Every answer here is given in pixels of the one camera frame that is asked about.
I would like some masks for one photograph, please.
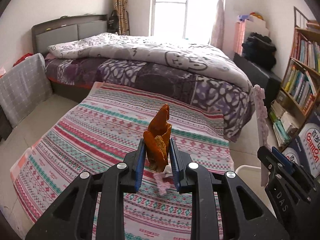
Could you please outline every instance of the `purple bedsheet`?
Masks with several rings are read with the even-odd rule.
[[[224,138],[236,141],[251,119],[251,94],[228,82],[155,63],[108,58],[48,59],[53,82],[91,88],[95,81],[159,93],[208,112],[224,115]]]

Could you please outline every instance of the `headboard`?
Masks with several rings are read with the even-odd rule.
[[[78,41],[106,33],[107,19],[108,15],[105,14],[63,16],[56,20],[34,25],[31,29],[33,53],[45,54],[50,45]]]

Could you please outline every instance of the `pink curtain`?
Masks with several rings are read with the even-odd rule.
[[[216,20],[212,28],[210,44],[218,49],[222,49],[224,33],[224,1],[218,0]]]

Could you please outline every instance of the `bed frame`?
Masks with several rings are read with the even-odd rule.
[[[33,53],[45,55],[49,45],[75,41],[107,32],[108,15],[87,14],[63,16],[59,19],[34,25],[32,32]],[[51,82],[55,94],[80,103],[87,97],[90,89]]]

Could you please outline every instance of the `gray cushion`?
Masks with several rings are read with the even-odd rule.
[[[48,46],[78,40],[77,25],[69,25],[36,36],[37,51],[47,53]]]
[[[78,24],[78,39],[85,39],[107,32],[107,21],[96,21]]]

